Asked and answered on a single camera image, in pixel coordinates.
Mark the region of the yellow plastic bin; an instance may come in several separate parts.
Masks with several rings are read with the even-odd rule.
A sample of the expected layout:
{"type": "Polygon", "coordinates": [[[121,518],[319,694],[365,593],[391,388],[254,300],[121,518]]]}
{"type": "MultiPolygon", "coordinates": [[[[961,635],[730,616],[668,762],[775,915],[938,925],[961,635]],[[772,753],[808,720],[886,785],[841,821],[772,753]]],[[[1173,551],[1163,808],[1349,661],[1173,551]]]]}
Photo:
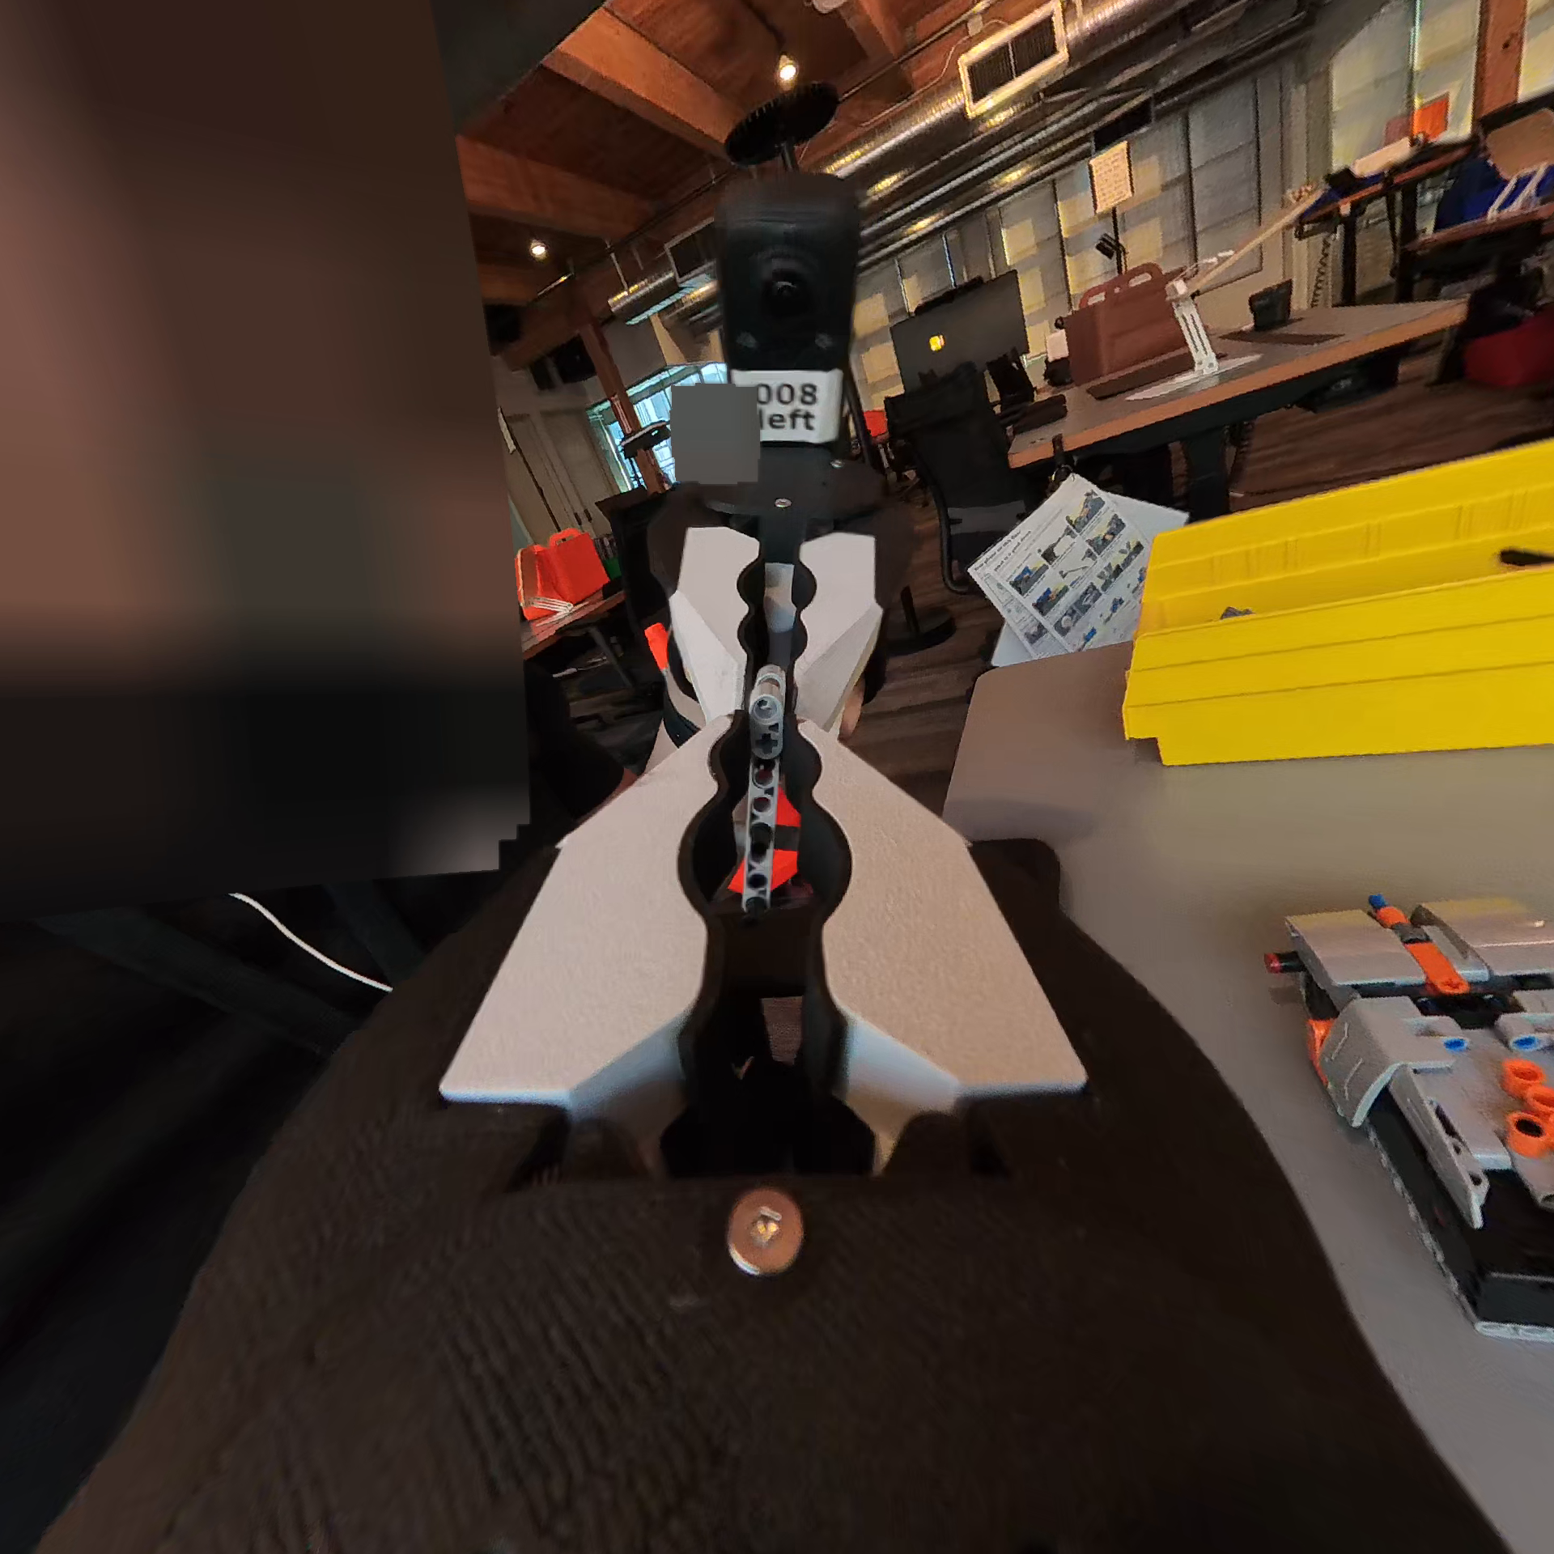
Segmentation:
{"type": "Polygon", "coordinates": [[[1551,440],[1153,541],[1121,704],[1166,766],[1554,743],[1551,440]]]}

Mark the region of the red storage bin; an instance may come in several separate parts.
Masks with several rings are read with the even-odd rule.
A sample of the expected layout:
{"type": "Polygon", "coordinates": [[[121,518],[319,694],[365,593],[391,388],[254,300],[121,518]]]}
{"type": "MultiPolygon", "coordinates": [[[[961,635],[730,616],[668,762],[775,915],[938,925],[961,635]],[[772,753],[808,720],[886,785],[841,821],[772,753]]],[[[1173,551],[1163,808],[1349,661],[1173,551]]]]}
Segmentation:
{"type": "Polygon", "coordinates": [[[1554,313],[1534,313],[1463,349],[1463,375],[1499,391],[1544,388],[1554,381],[1554,313]]]}

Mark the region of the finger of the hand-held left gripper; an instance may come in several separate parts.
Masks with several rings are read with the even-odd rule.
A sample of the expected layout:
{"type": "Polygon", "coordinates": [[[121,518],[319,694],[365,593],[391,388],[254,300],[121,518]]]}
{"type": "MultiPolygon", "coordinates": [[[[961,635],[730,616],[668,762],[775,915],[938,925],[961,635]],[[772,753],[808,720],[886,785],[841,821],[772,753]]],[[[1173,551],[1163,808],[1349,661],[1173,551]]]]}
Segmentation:
{"type": "Polygon", "coordinates": [[[837,736],[883,629],[876,538],[821,534],[801,544],[798,564],[775,570],[775,665],[792,687],[795,717],[837,736]]]}
{"type": "Polygon", "coordinates": [[[749,599],[743,573],[759,541],[743,531],[681,531],[665,538],[671,665],[665,668],[665,740],[687,743],[710,720],[749,704],[749,599]]]}

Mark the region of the grey toy brick beam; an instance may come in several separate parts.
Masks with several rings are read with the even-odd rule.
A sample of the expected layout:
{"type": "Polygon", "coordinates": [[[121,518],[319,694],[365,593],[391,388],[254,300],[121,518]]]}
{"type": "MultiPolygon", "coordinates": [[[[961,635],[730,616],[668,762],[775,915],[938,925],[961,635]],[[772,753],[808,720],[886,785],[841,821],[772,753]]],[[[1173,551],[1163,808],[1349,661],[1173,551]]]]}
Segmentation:
{"type": "Polygon", "coordinates": [[[740,831],[743,860],[730,876],[743,919],[759,919],[775,906],[801,906],[811,896],[811,886],[798,873],[801,821],[782,788],[785,700],[785,668],[766,665],[756,671],[746,710],[749,785],[740,831]]]}

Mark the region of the silver ventilation duct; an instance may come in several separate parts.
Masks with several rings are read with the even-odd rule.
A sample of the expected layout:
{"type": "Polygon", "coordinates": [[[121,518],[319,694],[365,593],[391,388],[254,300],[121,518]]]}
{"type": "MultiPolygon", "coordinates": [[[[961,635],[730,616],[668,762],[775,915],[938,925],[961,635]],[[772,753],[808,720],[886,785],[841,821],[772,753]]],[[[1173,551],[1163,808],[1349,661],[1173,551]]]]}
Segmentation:
{"type": "Polygon", "coordinates": [[[922,91],[912,101],[876,117],[870,127],[854,134],[831,160],[805,160],[801,166],[811,173],[837,176],[837,179],[880,176],[886,166],[909,156],[912,147],[919,147],[928,137],[948,134],[955,143],[961,143],[964,137],[1007,127],[1039,91],[1052,88],[1056,81],[1065,81],[1075,68],[1085,68],[1117,49],[1130,49],[1137,39],[1150,36],[1153,29],[1173,29],[1176,16],[1183,10],[1192,10],[1192,3],[1183,3],[1183,0],[1117,0],[1117,3],[1062,3],[1062,7],[1069,23],[1072,62],[1049,85],[1023,94],[1020,101],[1007,108],[997,108],[987,117],[968,121],[961,111],[958,59],[968,46],[981,42],[987,29],[1000,29],[1000,26],[987,26],[971,42],[964,42],[964,49],[955,55],[955,72],[948,72],[935,91],[922,91]]]}

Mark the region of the dark cloth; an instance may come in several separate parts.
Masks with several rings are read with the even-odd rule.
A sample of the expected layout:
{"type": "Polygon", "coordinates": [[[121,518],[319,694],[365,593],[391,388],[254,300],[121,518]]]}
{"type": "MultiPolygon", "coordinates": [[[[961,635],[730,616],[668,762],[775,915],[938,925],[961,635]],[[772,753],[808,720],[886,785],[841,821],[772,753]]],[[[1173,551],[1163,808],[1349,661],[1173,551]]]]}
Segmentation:
{"type": "Polygon", "coordinates": [[[29,928],[3,971],[3,1551],[94,1469],[163,1508],[534,1130],[437,1098],[541,873],[316,1056],[29,928]]]}

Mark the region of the black office chair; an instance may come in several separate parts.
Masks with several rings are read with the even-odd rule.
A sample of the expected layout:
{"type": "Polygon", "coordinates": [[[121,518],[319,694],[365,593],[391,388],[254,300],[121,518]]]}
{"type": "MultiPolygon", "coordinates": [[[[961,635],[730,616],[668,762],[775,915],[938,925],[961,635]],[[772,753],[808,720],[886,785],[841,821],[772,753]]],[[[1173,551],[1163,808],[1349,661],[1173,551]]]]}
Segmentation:
{"type": "Polygon", "coordinates": [[[1036,505],[1033,482],[1010,466],[1010,437],[987,397],[981,365],[886,397],[886,427],[938,511],[942,583],[977,593],[971,564],[1036,505]]]}

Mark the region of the printed instruction sheet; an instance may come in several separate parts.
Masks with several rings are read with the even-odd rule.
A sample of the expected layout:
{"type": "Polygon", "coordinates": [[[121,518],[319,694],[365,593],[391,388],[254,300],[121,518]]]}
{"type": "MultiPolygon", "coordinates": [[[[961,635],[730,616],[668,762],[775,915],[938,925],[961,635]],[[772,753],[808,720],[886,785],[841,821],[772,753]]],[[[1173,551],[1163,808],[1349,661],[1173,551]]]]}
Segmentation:
{"type": "Polygon", "coordinates": [[[1140,626],[1153,541],[1183,525],[1176,508],[1065,476],[971,564],[971,583],[1000,616],[987,665],[1127,645],[1140,626]]]}

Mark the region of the black monitor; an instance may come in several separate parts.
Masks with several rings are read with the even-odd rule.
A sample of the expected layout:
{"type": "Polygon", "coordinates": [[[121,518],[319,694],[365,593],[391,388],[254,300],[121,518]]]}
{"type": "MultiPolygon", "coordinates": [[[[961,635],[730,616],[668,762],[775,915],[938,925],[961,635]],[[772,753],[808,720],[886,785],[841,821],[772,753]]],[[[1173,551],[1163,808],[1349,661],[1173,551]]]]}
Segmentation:
{"type": "Polygon", "coordinates": [[[945,378],[958,365],[987,368],[997,358],[1029,355],[1020,274],[964,283],[889,329],[906,391],[945,378]]]}

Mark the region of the brown tool bag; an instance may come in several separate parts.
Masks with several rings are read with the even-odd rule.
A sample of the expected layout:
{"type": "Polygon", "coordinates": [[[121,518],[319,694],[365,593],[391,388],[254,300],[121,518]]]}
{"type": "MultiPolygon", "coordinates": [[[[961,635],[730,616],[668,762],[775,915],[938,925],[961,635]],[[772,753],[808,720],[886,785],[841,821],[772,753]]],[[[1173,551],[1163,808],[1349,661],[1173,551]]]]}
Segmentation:
{"type": "Polygon", "coordinates": [[[1062,316],[1069,378],[1091,397],[1192,368],[1192,349],[1173,309],[1179,270],[1147,261],[1088,287],[1062,316]]]}

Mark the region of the white ceiling air vent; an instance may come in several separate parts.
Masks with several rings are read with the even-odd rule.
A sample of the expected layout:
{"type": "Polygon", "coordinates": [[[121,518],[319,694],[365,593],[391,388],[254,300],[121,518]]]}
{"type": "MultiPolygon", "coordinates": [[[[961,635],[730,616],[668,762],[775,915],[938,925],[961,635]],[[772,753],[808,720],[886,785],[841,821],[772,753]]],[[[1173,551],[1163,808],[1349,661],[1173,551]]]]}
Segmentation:
{"type": "Polygon", "coordinates": [[[1016,23],[987,29],[981,42],[958,59],[961,111],[968,121],[1059,78],[1072,62],[1065,7],[1046,0],[1016,23]]]}

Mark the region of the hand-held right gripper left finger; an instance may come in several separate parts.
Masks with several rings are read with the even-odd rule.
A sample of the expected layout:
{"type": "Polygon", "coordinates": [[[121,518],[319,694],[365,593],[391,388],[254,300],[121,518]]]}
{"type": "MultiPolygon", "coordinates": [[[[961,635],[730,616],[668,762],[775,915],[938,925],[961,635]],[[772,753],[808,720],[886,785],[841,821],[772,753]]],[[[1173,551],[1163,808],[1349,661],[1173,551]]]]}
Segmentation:
{"type": "Polygon", "coordinates": [[[661,1134],[687,1104],[678,1036],[707,964],[681,844],[717,798],[710,762],[730,727],[730,713],[710,720],[564,837],[440,1078],[443,1101],[606,1121],[665,1170],[661,1134]]]}

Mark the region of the grey background table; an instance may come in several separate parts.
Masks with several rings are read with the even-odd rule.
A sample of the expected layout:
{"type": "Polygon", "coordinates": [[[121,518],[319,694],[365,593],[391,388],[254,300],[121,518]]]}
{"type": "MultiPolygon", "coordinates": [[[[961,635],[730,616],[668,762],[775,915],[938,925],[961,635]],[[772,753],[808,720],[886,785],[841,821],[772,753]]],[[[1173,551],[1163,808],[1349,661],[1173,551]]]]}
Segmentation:
{"type": "Polygon", "coordinates": [[[1222,518],[1231,508],[1228,427],[1297,407],[1368,362],[1391,362],[1407,345],[1456,329],[1466,313],[1466,300],[1355,303],[1293,319],[1293,332],[1316,342],[1280,342],[1274,332],[1254,332],[1248,342],[1212,336],[1222,355],[1215,375],[1176,375],[1117,397],[1072,388],[1065,417],[1013,437],[1010,466],[1179,446],[1189,521],[1222,518]]]}

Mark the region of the orange case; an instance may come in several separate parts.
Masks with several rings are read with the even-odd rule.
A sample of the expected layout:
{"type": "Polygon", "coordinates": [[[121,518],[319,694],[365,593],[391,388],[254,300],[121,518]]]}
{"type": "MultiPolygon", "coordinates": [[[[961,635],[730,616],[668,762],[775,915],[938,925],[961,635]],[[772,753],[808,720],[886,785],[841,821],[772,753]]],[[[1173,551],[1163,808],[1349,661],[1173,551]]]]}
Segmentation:
{"type": "Polygon", "coordinates": [[[593,534],[567,528],[515,554],[515,586],[528,622],[554,619],[609,586],[593,534]]]}

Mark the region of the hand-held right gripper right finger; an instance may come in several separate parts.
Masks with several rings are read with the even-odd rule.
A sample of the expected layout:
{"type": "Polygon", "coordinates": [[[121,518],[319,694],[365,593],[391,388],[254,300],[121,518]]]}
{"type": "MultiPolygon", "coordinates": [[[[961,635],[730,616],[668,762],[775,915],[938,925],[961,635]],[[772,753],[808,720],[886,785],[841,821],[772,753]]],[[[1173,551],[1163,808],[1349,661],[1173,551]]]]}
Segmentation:
{"type": "Polygon", "coordinates": [[[818,723],[788,727],[782,782],[811,889],[798,1062],[814,1153],[883,1166],[915,1117],[1085,1091],[964,837],[818,723]]]}

